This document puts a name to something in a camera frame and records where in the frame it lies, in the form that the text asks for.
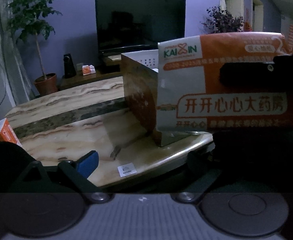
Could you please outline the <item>wooden TV stand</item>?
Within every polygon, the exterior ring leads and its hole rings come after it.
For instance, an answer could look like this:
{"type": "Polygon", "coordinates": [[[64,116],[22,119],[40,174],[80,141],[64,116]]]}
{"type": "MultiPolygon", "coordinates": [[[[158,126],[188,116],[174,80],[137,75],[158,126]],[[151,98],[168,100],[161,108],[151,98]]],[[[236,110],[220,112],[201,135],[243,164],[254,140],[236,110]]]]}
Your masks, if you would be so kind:
{"type": "MultiPolygon", "coordinates": [[[[127,54],[128,57],[134,61],[139,62],[149,68],[157,68],[158,56],[157,51],[136,51],[127,54]]],[[[62,78],[59,90],[65,90],[76,86],[85,85],[91,82],[111,79],[122,76],[120,71],[121,59],[120,56],[108,57],[106,59],[107,65],[101,68],[95,67],[95,73],[83,75],[82,70],[77,71],[77,74],[71,78],[62,78]]]]}

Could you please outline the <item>dark potted plant right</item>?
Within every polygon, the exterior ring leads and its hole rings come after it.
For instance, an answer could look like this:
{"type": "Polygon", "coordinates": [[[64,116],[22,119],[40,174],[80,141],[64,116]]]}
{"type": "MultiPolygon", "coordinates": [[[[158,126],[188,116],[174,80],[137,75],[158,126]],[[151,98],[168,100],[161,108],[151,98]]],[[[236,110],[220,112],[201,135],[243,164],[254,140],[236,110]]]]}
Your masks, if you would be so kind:
{"type": "Polygon", "coordinates": [[[202,22],[204,30],[210,34],[238,33],[243,29],[243,17],[233,17],[228,10],[210,7],[206,10],[207,17],[202,22]]]}

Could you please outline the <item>potted ficus tree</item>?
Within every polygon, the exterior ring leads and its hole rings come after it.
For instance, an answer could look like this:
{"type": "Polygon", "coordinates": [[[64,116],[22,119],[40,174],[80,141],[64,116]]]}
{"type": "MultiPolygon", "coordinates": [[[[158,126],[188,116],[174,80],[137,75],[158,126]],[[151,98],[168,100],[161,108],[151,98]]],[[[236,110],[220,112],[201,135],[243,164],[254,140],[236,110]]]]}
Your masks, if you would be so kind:
{"type": "Polygon", "coordinates": [[[47,40],[51,33],[55,33],[54,27],[48,23],[46,18],[50,15],[61,15],[62,13],[52,7],[55,0],[9,0],[6,6],[11,15],[7,21],[7,29],[12,35],[19,32],[17,40],[24,43],[29,37],[33,37],[39,59],[42,75],[35,79],[34,86],[40,96],[56,93],[57,75],[46,73],[40,50],[39,38],[47,40]]]}

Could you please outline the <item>small tissue pack on stand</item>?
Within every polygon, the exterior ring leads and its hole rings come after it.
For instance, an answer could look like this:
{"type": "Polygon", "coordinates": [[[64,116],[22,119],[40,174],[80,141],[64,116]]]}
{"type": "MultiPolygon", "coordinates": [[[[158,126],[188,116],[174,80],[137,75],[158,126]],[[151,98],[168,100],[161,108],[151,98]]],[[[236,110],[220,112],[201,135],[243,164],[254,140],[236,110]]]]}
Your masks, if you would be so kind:
{"type": "Polygon", "coordinates": [[[83,76],[95,74],[96,70],[93,65],[83,65],[82,66],[82,74],[83,76]]]}

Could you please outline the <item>white apple cardboard box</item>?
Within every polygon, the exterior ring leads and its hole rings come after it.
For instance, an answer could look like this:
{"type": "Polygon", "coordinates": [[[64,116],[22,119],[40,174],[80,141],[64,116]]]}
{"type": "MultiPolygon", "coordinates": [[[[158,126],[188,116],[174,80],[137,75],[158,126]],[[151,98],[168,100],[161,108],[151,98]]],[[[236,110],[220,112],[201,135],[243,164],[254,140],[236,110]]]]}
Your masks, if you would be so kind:
{"type": "Polygon", "coordinates": [[[157,146],[163,147],[189,134],[156,130],[158,51],[142,50],[121,54],[124,96],[129,109],[157,146]]]}

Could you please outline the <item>black television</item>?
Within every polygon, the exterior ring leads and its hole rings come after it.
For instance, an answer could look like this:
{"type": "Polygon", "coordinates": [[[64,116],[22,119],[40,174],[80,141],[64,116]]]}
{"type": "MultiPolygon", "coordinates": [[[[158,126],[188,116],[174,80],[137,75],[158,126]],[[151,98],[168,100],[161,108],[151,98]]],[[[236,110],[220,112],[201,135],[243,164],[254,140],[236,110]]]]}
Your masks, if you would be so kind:
{"type": "Polygon", "coordinates": [[[185,17],[186,0],[95,0],[98,49],[183,38],[185,17]]]}

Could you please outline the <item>orange tissue pack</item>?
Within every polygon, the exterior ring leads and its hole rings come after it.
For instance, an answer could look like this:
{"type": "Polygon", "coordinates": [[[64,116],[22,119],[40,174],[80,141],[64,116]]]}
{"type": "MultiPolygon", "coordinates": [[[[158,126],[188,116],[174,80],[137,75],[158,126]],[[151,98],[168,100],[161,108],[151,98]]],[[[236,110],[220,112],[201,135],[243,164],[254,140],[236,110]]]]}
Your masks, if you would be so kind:
{"type": "Polygon", "coordinates": [[[156,127],[293,130],[293,56],[280,33],[238,32],[158,45],[156,127]]]}
{"type": "Polygon", "coordinates": [[[22,144],[10,126],[7,118],[0,120],[0,142],[1,141],[11,142],[22,147],[22,144]]]}

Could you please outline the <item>white table sticker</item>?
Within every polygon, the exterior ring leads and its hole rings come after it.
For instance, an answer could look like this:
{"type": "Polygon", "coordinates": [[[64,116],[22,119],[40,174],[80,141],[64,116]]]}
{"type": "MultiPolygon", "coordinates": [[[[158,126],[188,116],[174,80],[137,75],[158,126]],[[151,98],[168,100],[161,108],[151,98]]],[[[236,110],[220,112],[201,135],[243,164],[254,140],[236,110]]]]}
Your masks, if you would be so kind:
{"type": "Polygon", "coordinates": [[[133,163],[118,166],[117,169],[121,178],[137,173],[133,163]]]}

